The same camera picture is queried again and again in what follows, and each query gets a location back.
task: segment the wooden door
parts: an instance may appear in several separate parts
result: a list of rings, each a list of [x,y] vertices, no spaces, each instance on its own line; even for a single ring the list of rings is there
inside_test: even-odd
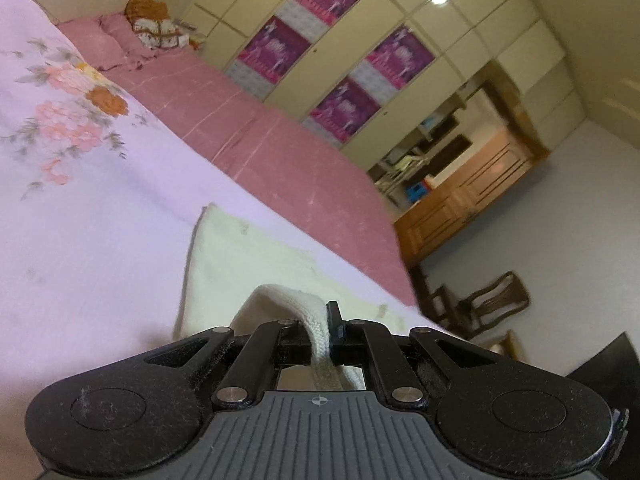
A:
[[[411,268],[449,240],[533,167],[529,150],[507,130],[496,134],[459,170],[394,224]]]

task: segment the pillow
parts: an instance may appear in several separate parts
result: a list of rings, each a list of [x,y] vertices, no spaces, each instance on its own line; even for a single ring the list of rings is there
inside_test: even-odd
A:
[[[109,70],[127,62],[123,49],[100,28],[97,20],[77,18],[60,23],[58,28],[76,46],[84,60],[98,70]]]
[[[100,18],[100,24],[104,32],[115,38],[127,56],[150,59],[157,55],[156,51],[142,44],[124,14],[103,16]]]

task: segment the ribbed surface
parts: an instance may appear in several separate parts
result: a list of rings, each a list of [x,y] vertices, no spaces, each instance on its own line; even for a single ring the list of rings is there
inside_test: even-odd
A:
[[[132,480],[496,478],[452,455],[421,415],[384,408],[372,392],[269,392],[254,408],[219,413],[187,453]]]

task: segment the towel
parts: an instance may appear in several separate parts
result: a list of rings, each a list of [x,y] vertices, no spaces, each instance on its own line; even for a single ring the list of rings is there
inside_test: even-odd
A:
[[[297,319],[311,340],[310,375],[308,369],[288,368],[286,384],[281,375],[279,389],[364,389],[359,369],[336,368],[331,362],[329,301],[338,302],[344,319],[375,320],[392,333],[408,333],[404,316],[354,296],[324,273],[310,253],[216,205],[205,209],[191,248],[181,337],[219,325],[248,334],[270,320]]]

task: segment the yellow flower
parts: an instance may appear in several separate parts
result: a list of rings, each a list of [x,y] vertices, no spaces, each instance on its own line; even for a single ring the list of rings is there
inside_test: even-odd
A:
[[[76,68],[80,72],[82,72],[85,76],[90,77],[91,79],[93,79],[95,82],[105,82],[105,81],[107,81],[107,78],[105,78],[105,76],[103,76],[94,67],[92,67],[88,63],[85,63],[84,61],[78,63],[76,65]]]

